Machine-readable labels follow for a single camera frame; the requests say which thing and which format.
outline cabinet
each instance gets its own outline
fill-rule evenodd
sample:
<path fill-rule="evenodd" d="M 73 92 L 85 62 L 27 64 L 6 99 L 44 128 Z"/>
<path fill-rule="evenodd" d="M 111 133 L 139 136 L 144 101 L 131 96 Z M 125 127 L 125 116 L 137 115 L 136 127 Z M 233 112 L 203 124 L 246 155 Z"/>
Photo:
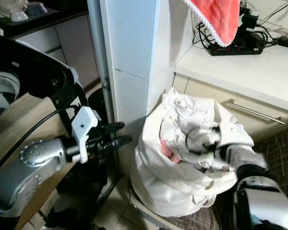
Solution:
<path fill-rule="evenodd" d="M 74 67 L 83 87 L 97 80 L 97 65 L 87 16 L 55 25 L 66 62 Z"/>
<path fill-rule="evenodd" d="M 20 37 L 17 40 L 26 42 L 42 52 L 60 47 L 60 41 L 54 26 Z"/>
<path fill-rule="evenodd" d="M 57 49 L 56 51 L 53 51 L 51 53 L 48 54 L 49 56 L 53 57 L 54 59 L 63 62 L 64 64 L 66 64 L 66 60 L 63 54 L 63 50 Z"/>
<path fill-rule="evenodd" d="M 189 96 L 215 99 L 243 124 L 244 129 L 255 142 L 288 128 L 288 111 L 285 109 L 180 74 L 176 74 L 173 87 L 179 93 Z M 233 101 L 238 106 L 233 107 L 231 104 Z M 285 124 L 271 121 L 262 115 L 246 111 L 244 108 L 284 121 Z"/>

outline tiled floor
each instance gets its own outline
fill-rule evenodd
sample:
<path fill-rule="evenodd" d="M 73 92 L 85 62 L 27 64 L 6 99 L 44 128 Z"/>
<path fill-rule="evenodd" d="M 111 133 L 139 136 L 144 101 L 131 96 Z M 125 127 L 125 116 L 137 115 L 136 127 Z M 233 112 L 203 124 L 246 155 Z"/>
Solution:
<path fill-rule="evenodd" d="M 93 223 L 106 230 L 158 230 L 157 226 L 130 208 L 128 181 L 128 177 L 121 178 Z"/>

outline white sack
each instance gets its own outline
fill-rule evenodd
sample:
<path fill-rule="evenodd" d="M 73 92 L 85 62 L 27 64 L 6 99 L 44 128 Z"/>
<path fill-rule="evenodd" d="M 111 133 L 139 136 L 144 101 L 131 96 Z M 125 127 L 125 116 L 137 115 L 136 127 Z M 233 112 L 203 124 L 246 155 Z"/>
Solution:
<path fill-rule="evenodd" d="M 131 168 L 133 188 L 146 207 L 165 217 L 189 215 L 212 205 L 217 194 L 236 183 L 231 167 L 226 172 L 209 169 L 202 173 L 195 164 L 174 163 L 161 152 L 160 137 L 177 157 L 186 160 L 188 157 L 181 155 L 185 134 L 192 127 L 218 123 L 236 124 L 243 130 L 236 118 L 212 99 L 189 97 L 173 88 L 163 95 L 162 103 L 145 121 Z"/>

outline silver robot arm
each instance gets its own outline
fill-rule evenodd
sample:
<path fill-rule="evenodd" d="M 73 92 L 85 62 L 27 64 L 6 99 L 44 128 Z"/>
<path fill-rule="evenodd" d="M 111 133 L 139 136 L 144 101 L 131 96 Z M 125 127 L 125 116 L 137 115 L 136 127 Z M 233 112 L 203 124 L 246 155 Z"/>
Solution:
<path fill-rule="evenodd" d="M 32 143 L 0 170 L 0 216 L 18 217 L 37 188 L 67 164 L 60 139 Z"/>
<path fill-rule="evenodd" d="M 236 169 L 234 224 L 239 230 L 288 230 L 288 198 L 262 154 L 250 146 L 230 145 L 226 160 Z"/>
<path fill-rule="evenodd" d="M 129 136 L 110 142 L 103 140 L 105 130 L 115 132 L 124 127 L 123 123 L 103 126 L 95 135 L 97 138 L 88 140 L 88 132 L 97 123 L 95 113 L 83 106 L 72 121 L 71 138 L 33 142 L 24 147 L 18 159 L 3 166 L 0 169 L 0 217 L 19 217 L 38 187 L 68 163 L 85 163 L 91 156 L 102 157 L 131 141 Z"/>

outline white plastic bag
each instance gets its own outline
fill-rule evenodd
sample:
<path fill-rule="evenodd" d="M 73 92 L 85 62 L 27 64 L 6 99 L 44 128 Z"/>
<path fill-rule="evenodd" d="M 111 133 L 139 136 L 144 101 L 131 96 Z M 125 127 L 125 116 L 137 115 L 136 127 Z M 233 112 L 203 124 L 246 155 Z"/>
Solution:
<path fill-rule="evenodd" d="M 232 168 L 227 172 L 207 170 L 202 173 L 193 164 L 183 161 L 175 163 L 162 154 L 159 133 L 163 118 L 172 113 L 170 102 L 167 101 L 169 96 L 174 97 L 173 100 L 188 97 L 171 89 L 163 96 L 162 104 L 147 117 L 135 149 L 130 176 L 136 194 L 146 207 L 165 217 L 180 217 L 212 205 L 216 195 L 230 189 L 237 177 Z M 188 97 L 189 99 L 193 101 L 192 106 L 202 102 L 201 98 Z M 210 115 L 214 122 L 237 121 L 220 104 L 209 100 L 212 105 L 210 108 L 217 113 Z"/>

